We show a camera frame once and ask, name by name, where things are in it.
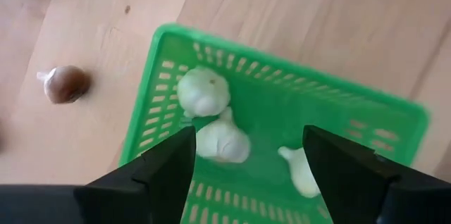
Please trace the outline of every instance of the basket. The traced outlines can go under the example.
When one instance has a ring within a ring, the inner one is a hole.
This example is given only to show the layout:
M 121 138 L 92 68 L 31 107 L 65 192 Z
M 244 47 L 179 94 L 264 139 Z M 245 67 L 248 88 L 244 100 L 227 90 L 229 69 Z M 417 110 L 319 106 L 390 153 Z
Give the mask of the basket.
M 304 125 L 316 125 L 408 166 L 428 125 L 416 104 L 170 24 L 152 40 L 121 165 L 184 126 L 208 122 L 184 118 L 176 94 L 197 65 L 229 82 L 235 122 L 252 150 L 242 164 L 197 158 L 182 223 L 332 223 L 321 197 L 296 191 L 277 149 L 301 147 Z

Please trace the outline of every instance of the light wooden surface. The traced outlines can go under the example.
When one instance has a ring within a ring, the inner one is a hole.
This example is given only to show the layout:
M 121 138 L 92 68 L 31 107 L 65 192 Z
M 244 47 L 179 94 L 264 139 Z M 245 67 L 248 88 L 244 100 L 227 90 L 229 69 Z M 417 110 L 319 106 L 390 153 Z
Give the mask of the light wooden surface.
M 21 1 L 44 8 L 43 22 L 11 20 Z M 415 166 L 433 173 L 450 142 L 450 16 L 451 0 L 0 0 L 0 182 L 83 183 L 113 168 L 152 33 L 171 21 L 425 103 Z M 52 106 L 35 74 L 65 64 L 95 84 Z

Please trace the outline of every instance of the green plastic basket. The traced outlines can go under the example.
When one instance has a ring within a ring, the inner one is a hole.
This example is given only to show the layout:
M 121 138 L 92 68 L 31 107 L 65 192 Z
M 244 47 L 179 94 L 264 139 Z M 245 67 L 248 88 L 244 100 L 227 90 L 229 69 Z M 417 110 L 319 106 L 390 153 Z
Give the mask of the green plastic basket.
M 171 24 L 152 40 L 121 165 L 184 126 L 208 122 L 184 118 L 177 100 L 177 81 L 197 65 L 229 82 L 235 122 L 252 150 L 242 164 L 197 158 L 182 223 L 332 223 L 321 197 L 296 191 L 277 149 L 301 147 L 304 125 L 317 125 L 410 165 L 428 125 L 416 104 Z

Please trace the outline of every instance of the wooden floor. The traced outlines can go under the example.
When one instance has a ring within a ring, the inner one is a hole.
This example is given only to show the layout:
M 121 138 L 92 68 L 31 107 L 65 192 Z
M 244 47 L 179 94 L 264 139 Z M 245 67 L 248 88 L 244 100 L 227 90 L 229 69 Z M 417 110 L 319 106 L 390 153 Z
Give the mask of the wooden floor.
M 88 182 L 114 166 L 152 33 L 174 21 L 425 104 L 414 166 L 451 178 L 450 19 L 451 0 L 0 0 L 0 182 Z M 95 85 L 53 106 L 35 75 L 66 64 Z

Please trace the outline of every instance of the garlic bulb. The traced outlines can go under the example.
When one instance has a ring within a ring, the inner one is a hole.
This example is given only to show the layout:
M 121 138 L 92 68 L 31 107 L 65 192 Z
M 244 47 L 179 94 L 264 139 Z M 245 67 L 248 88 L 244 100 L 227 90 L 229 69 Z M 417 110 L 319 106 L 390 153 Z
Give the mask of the garlic bulb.
M 218 115 L 230 102 L 226 79 L 203 66 L 189 70 L 180 79 L 177 95 L 189 118 Z
M 302 196 L 313 198 L 320 194 L 303 148 L 293 150 L 281 147 L 278 153 L 288 162 L 291 180 Z
M 199 130 L 196 141 L 197 154 L 219 162 L 243 163 L 250 153 L 249 137 L 234 124 L 230 107 Z
M 44 82 L 44 93 L 54 104 L 74 102 L 90 85 L 89 76 L 75 66 L 53 68 L 49 73 L 38 72 L 36 77 Z

